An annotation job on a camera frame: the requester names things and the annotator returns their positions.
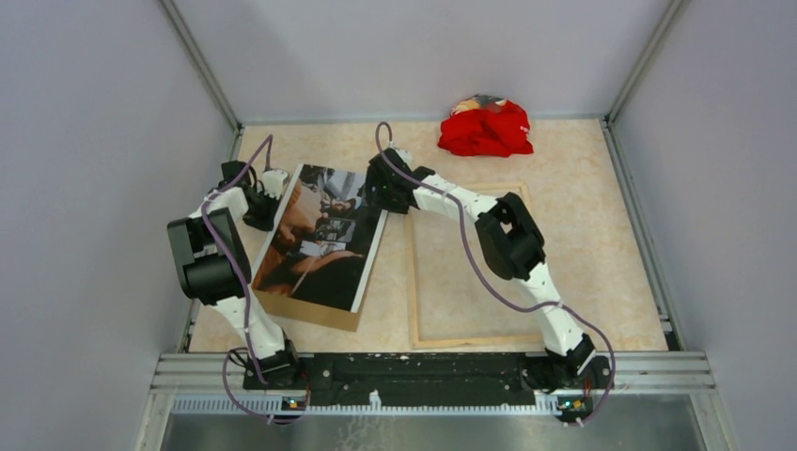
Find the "wooden frame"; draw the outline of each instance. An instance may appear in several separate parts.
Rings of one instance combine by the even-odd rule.
[[[525,205],[530,204],[531,194],[525,183],[517,182],[495,182],[495,183],[474,183],[462,185],[463,188],[473,192],[481,193],[485,191],[504,191],[504,192],[520,192],[521,199]],[[542,333],[536,334],[522,334],[522,335],[497,335],[497,336],[480,336],[480,337],[460,337],[460,338],[444,338],[424,340],[420,336],[420,321],[419,321],[419,305],[418,305],[418,288],[416,283],[417,268],[415,266],[415,238],[414,238],[414,224],[412,215],[408,214],[405,219],[405,237],[408,241],[407,245],[407,286],[410,290],[409,296],[409,313],[410,313],[410,342],[413,349],[430,349],[430,348],[455,348],[467,346],[490,346],[490,345],[506,345],[513,343],[533,343],[542,342]]]

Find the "cable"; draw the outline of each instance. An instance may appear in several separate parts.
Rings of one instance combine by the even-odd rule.
[[[219,236],[218,231],[216,231],[215,227],[213,227],[213,224],[211,223],[211,220],[208,217],[208,206],[210,205],[211,201],[214,198],[216,198],[216,196],[218,196],[219,194],[231,188],[234,188],[238,184],[238,182],[241,181],[243,176],[246,175],[250,169],[252,169],[252,162],[258,157],[259,153],[267,145],[269,148],[266,151],[266,159],[267,159],[266,167],[267,168],[269,167],[270,164],[269,160],[271,159],[271,152],[272,152],[272,143],[273,143],[273,134],[269,134],[266,137],[266,139],[264,139],[263,142],[260,144],[258,149],[255,150],[255,153],[252,154],[252,156],[249,158],[249,161],[246,162],[244,167],[241,169],[241,172],[235,177],[235,179],[233,179],[230,183],[223,186],[222,188],[219,188],[217,191],[208,194],[205,197],[205,201],[202,203],[200,209],[202,211],[202,222],[205,224],[205,227],[211,233],[211,236],[213,236],[213,241],[216,243],[216,247],[218,247],[218,249],[225,256],[227,256],[227,260],[229,261],[230,267],[232,267],[232,271],[235,272],[235,275],[238,277],[238,281],[241,283],[241,287],[243,288],[243,296],[246,299],[246,307],[243,310],[243,336],[246,341],[246,348],[234,348],[232,350],[229,350],[227,352],[227,355],[225,355],[224,362],[222,363],[222,383],[224,384],[227,397],[229,397],[229,400],[232,401],[232,403],[235,404],[235,406],[241,409],[243,412],[246,412],[257,418],[264,419],[268,421],[269,424],[275,423],[277,425],[289,425],[295,422],[298,418],[292,420],[285,420],[285,419],[275,418],[273,415],[265,415],[262,413],[257,413],[255,411],[252,411],[246,408],[246,406],[241,404],[241,402],[235,398],[235,395],[233,395],[232,390],[229,387],[229,381],[227,380],[227,364],[229,362],[237,364],[235,361],[232,360],[233,354],[236,355],[236,357],[241,362],[243,361],[243,358],[238,353],[240,350],[245,350],[249,353],[249,358],[252,359],[252,363],[255,366],[255,372],[258,374],[258,379],[260,383],[262,383],[263,385],[268,385],[268,382],[266,382],[265,378],[263,378],[262,370],[260,369],[260,362],[258,360],[258,357],[255,355],[255,350],[252,346],[252,337],[249,335],[249,310],[252,307],[252,298],[249,294],[249,284],[246,283],[246,277],[243,275],[243,269],[238,264],[238,262],[235,261],[235,259],[232,257],[232,253],[229,251],[229,248],[221,239],[221,236]]]
[[[479,282],[481,282],[481,285],[485,289],[487,289],[487,291],[495,299],[500,301],[503,305],[511,308],[512,310],[515,310],[515,311],[521,312],[521,313],[535,312],[535,311],[540,310],[541,308],[544,308],[544,307],[559,307],[559,308],[562,308],[564,311],[566,311],[569,314],[571,314],[575,319],[577,319],[578,321],[583,323],[586,327],[588,327],[589,329],[592,329],[593,331],[595,331],[595,333],[598,334],[601,337],[601,339],[603,340],[603,342],[606,344],[606,348],[609,350],[609,360],[611,361],[611,364],[612,364],[612,367],[609,370],[610,371],[609,372],[609,383],[606,386],[606,390],[603,391],[603,394],[601,395],[601,398],[598,400],[598,404],[595,405],[595,408],[592,410],[592,412],[583,421],[581,421],[579,423],[571,423],[571,424],[572,425],[583,426],[586,423],[588,423],[589,421],[591,421],[592,418],[594,418],[595,414],[597,414],[601,410],[601,408],[603,407],[603,404],[605,403],[606,399],[608,398],[609,392],[611,391],[612,386],[615,383],[615,372],[616,372],[615,368],[617,367],[617,365],[616,365],[617,358],[615,356],[615,350],[614,350],[614,348],[612,348],[612,344],[609,342],[609,338],[606,336],[606,334],[603,333],[603,331],[598,329],[597,326],[595,326],[591,322],[587,321],[586,319],[582,318],[572,308],[568,307],[567,305],[564,305],[563,303],[558,303],[558,302],[554,302],[554,301],[545,301],[545,302],[542,302],[542,303],[538,303],[537,305],[532,305],[531,307],[521,307],[521,306],[513,303],[509,299],[505,298],[504,296],[502,296],[501,293],[499,293],[498,291],[496,291],[495,288],[493,288],[492,285],[490,285],[490,282],[487,280],[487,278],[484,276],[484,274],[481,272],[481,269],[478,267],[478,265],[476,263],[476,259],[473,256],[473,252],[471,251],[470,244],[468,243],[467,231],[465,230],[465,208],[462,205],[462,202],[455,195],[453,195],[451,193],[444,192],[443,190],[441,190],[441,189],[439,189],[437,187],[431,186],[431,185],[429,185],[427,183],[424,183],[421,180],[415,179],[414,177],[412,177],[409,174],[405,174],[404,171],[402,171],[395,164],[393,164],[393,162],[391,162],[390,159],[387,158],[387,154],[384,153],[384,149],[382,148],[382,143],[380,142],[380,139],[379,139],[379,131],[382,129],[382,127],[386,127],[387,128],[387,136],[388,136],[387,139],[388,139],[390,145],[393,144],[393,129],[390,128],[390,124],[388,124],[385,121],[382,121],[376,126],[376,132],[374,133],[374,138],[375,138],[375,141],[376,141],[376,148],[377,148],[377,150],[379,150],[379,154],[382,157],[382,159],[384,160],[384,162],[387,163],[387,165],[391,169],[393,169],[393,171],[395,171],[403,179],[405,179],[407,181],[410,181],[411,183],[413,183],[414,185],[417,185],[419,187],[426,188],[427,190],[430,190],[433,193],[445,196],[445,197],[451,199],[451,201],[454,202],[454,205],[457,206],[457,211],[458,211],[459,216],[460,216],[460,218],[459,218],[460,219],[460,236],[462,238],[462,246],[464,247],[465,255],[467,256],[468,262],[470,263],[471,268],[473,268],[473,271],[476,274],[476,277],[478,278]]]
[[[249,158],[249,161],[246,162],[244,167],[241,169],[241,172],[238,173],[237,176],[235,176],[235,179],[233,179],[227,185],[208,194],[205,197],[205,201],[202,202],[202,206],[200,207],[200,210],[202,211],[202,222],[205,224],[205,227],[211,233],[211,236],[213,236],[213,241],[215,241],[216,247],[225,256],[227,256],[227,260],[229,261],[229,266],[232,267],[232,271],[235,272],[235,275],[238,277],[238,281],[241,283],[241,287],[243,288],[243,296],[246,299],[246,307],[243,310],[243,336],[246,341],[246,349],[249,352],[249,358],[251,358],[253,363],[255,364],[255,372],[258,374],[258,379],[260,380],[260,383],[262,383],[263,385],[268,385],[268,382],[266,382],[266,380],[263,378],[262,372],[260,370],[260,362],[258,361],[258,358],[255,355],[255,349],[252,347],[252,337],[249,336],[249,310],[252,307],[252,297],[249,295],[249,284],[246,283],[246,276],[243,275],[243,270],[241,269],[241,266],[238,264],[237,261],[235,261],[235,258],[232,257],[232,253],[230,252],[229,248],[224,243],[221,236],[219,236],[219,233],[216,231],[216,229],[213,227],[211,219],[208,217],[208,207],[210,206],[211,201],[215,199],[218,195],[231,188],[234,188],[238,184],[238,182],[241,181],[243,176],[246,175],[249,168],[252,167],[252,162],[258,157],[259,153],[263,150],[263,148],[266,145],[269,146],[269,149],[266,152],[266,154],[271,153],[272,142],[273,142],[273,134],[269,134],[266,137],[266,139],[263,140],[262,144],[260,144],[260,147],[257,150],[255,150],[255,153],[253,153],[252,156]]]
[[[227,363],[231,361],[230,354],[233,352],[238,352],[239,350],[246,350],[246,348],[234,348],[232,350],[228,350],[227,355],[225,356],[225,361],[222,363],[222,382],[224,383],[225,392],[227,393],[227,397],[229,397],[229,400],[232,401],[233,404],[235,404],[235,407],[241,409],[243,412],[248,413],[257,418],[266,420],[269,424],[274,423],[276,425],[289,425],[298,420],[299,417],[292,420],[284,420],[280,418],[274,418],[273,415],[266,415],[263,413],[255,412],[247,408],[243,404],[241,404],[241,402],[235,398],[235,395],[232,394],[232,390],[229,388],[229,382],[227,381]]]

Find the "black bracket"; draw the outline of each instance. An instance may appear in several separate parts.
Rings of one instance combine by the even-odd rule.
[[[431,169],[419,166],[415,171],[399,157],[396,150],[387,148],[385,156],[404,174],[410,174],[413,179],[423,180],[434,175]],[[382,158],[382,155],[373,157],[368,162],[366,172],[366,185],[364,196],[369,205],[391,213],[407,214],[410,207],[418,208],[413,191],[418,186],[396,173]]]
[[[246,166],[244,162],[222,163],[222,181],[219,187],[225,186],[238,176]],[[274,216],[279,208],[279,198],[274,198],[258,190],[257,172],[251,166],[246,177],[242,177],[236,184],[243,190],[246,197],[246,204],[249,209],[243,214],[243,223],[258,230],[268,232],[274,228]]]
[[[528,280],[531,270],[545,262],[545,239],[517,194],[506,193],[496,202],[476,221],[484,260],[504,280]],[[502,225],[510,225],[511,229],[505,232]]]
[[[252,277],[249,259],[229,209],[211,211],[208,219],[230,250],[231,257],[243,270],[248,283]],[[222,299],[244,295],[241,282],[232,271],[227,256],[215,248],[213,236],[201,217],[172,221],[166,227],[166,232],[180,287],[188,298],[196,298],[205,305],[215,305]]]

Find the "aluminum frame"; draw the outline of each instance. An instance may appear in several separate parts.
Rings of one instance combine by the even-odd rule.
[[[529,352],[526,355],[540,356],[541,352]],[[699,425],[706,449],[709,451],[734,451],[735,438],[730,423],[716,390],[713,375],[706,355],[702,351],[644,351],[618,352],[616,389],[613,397],[634,395],[689,395],[695,407],[695,416]],[[220,377],[223,353],[169,353],[163,354],[158,362],[149,391],[149,399],[138,434],[136,451],[154,451],[160,449],[169,414],[178,403],[177,412],[189,413],[185,403],[201,406],[196,413],[241,414],[231,410],[224,402],[224,386]],[[275,412],[275,406],[281,397],[303,397],[302,390],[272,390],[263,392],[247,392],[242,388],[243,369],[237,366],[228,368],[228,380],[233,393],[241,400],[264,404],[265,412]],[[577,395],[580,391],[560,390],[556,396]],[[207,399],[209,402],[197,404],[196,400]],[[380,403],[371,401],[370,405],[347,408],[322,408],[310,414],[365,414],[365,415],[402,415],[402,414],[498,414],[498,415],[533,415],[550,414],[552,400],[541,396],[536,406],[494,407],[483,409],[468,408],[384,408]]]
[[[212,100],[228,125],[235,131],[230,149],[230,158],[235,158],[241,146],[242,124],[235,115],[174,1],[158,0],[158,3],[178,35],[183,49]],[[633,187],[633,180],[621,145],[615,137],[613,128],[629,98],[655,60],[664,39],[672,30],[673,23],[688,3],[688,0],[671,0],[612,108],[602,120],[604,138],[615,167],[617,182],[626,203],[654,299],[660,309],[664,332],[672,331],[675,336],[681,330],[680,324],[671,307],[667,283],[658,263],[655,246],[650,237],[643,211],[640,209],[640,202]],[[186,324],[179,352],[187,350],[187,340],[190,338],[192,328],[193,315],[189,317]],[[148,402],[135,446],[136,450],[155,451],[161,449],[169,414],[172,412],[176,400],[182,397],[224,393],[220,377],[223,359],[223,353],[168,353],[161,356],[150,386]],[[234,393],[241,397],[264,396],[262,393],[251,393],[242,389],[242,369],[232,367],[229,375]],[[709,363],[702,351],[619,352],[617,354],[616,384],[617,389],[613,391],[613,396],[689,395],[706,449],[709,451],[738,449],[736,438],[717,393]],[[559,391],[557,394],[571,395],[568,391]],[[265,395],[268,397],[300,397],[304,393],[271,391],[266,392]]]
[[[222,113],[222,116],[225,117],[230,128],[232,128],[233,131],[239,131],[241,129],[241,122],[235,115],[235,111],[233,111],[232,105],[227,100],[227,96],[225,96],[219,81],[216,80],[216,76],[213,75],[208,60],[205,59],[205,56],[199,49],[199,45],[196,43],[194,35],[188,28],[188,24],[182,18],[182,14],[180,14],[177,5],[175,5],[173,0],[157,0],[157,2],[164,12],[164,16],[166,16],[166,19],[171,23],[172,29],[174,29],[177,34],[183,50],[191,61],[191,65],[196,70],[196,75],[199,76],[202,84],[205,85],[216,107]]]

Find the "metal surface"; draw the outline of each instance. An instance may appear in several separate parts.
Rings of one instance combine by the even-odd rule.
[[[650,37],[648,45],[645,46],[645,50],[642,51],[639,59],[636,60],[636,64],[633,65],[631,74],[620,89],[617,99],[612,104],[612,109],[609,110],[609,114],[606,118],[610,124],[614,124],[620,117],[620,114],[622,114],[626,102],[631,97],[636,87],[639,85],[639,82],[642,80],[642,76],[648,70],[650,64],[655,59],[655,55],[661,48],[662,42],[664,42],[664,39],[672,29],[673,23],[675,23],[681,13],[684,11],[687,4],[689,4],[688,0],[670,1],[667,10],[664,12],[664,16],[659,21],[659,24],[656,25],[656,29],[653,31],[653,35]]]
[[[221,379],[223,361],[223,353],[163,354],[155,369],[150,392],[224,393]],[[246,393],[242,389],[243,368],[229,366],[227,374],[233,392]],[[715,390],[703,352],[618,352],[615,384],[618,393],[634,395],[698,394]]]
[[[183,50],[185,50],[185,53],[188,55],[199,79],[202,80],[202,83],[208,89],[208,94],[211,95],[213,102],[216,104],[219,111],[221,111],[222,115],[224,115],[229,126],[234,131],[239,130],[241,128],[241,122],[238,120],[238,117],[235,116],[235,112],[232,110],[232,106],[229,104],[218,80],[216,80],[215,75],[213,75],[208,61],[202,55],[199,46],[196,45],[194,36],[183,20],[177,5],[175,5],[172,0],[158,0],[158,4],[161,5],[166,18],[169,20],[169,23],[171,23],[175,33],[177,33]]]
[[[166,425],[174,397],[167,394],[149,395],[144,408],[141,428],[135,441],[135,451],[158,451],[164,441]]]
[[[639,196],[633,186],[633,177],[629,172],[622,148],[615,137],[614,127],[607,119],[604,119],[601,121],[601,128],[603,129],[606,146],[609,149],[609,156],[612,159],[612,165],[615,167],[620,193],[623,196],[625,208],[631,220],[631,228],[636,238],[636,245],[639,247],[639,254],[645,266],[645,273],[648,275],[650,289],[653,292],[653,300],[659,307],[660,315],[666,316],[668,319],[672,334],[676,337],[676,346],[680,348],[682,346],[678,340],[678,331],[681,330],[680,322],[672,308],[669,287],[660,268],[660,260],[656,255],[653,239],[650,237],[648,224],[645,221],[645,213],[640,208]]]
[[[163,450],[706,449],[688,396],[614,397],[585,428],[539,416],[316,416],[268,427],[243,415],[173,414]]]
[[[456,406],[429,407],[420,409],[400,406],[383,406],[378,394],[372,394],[368,405],[364,406],[308,406],[304,411],[285,409],[285,397],[249,393],[239,395],[237,400],[254,412],[264,415],[290,416],[506,416],[506,415],[559,415],[556,396],[535,395],[537,403],[527,406]],[[299,400],[305,394],[291,396]],[[241,415],[242,412],[224,395],[178,395],[175,397],[172,414],[227,414]]]
[[[739,449],[736,434],[718,394],[691,395],[692,408],[706,448],[711,451]]]

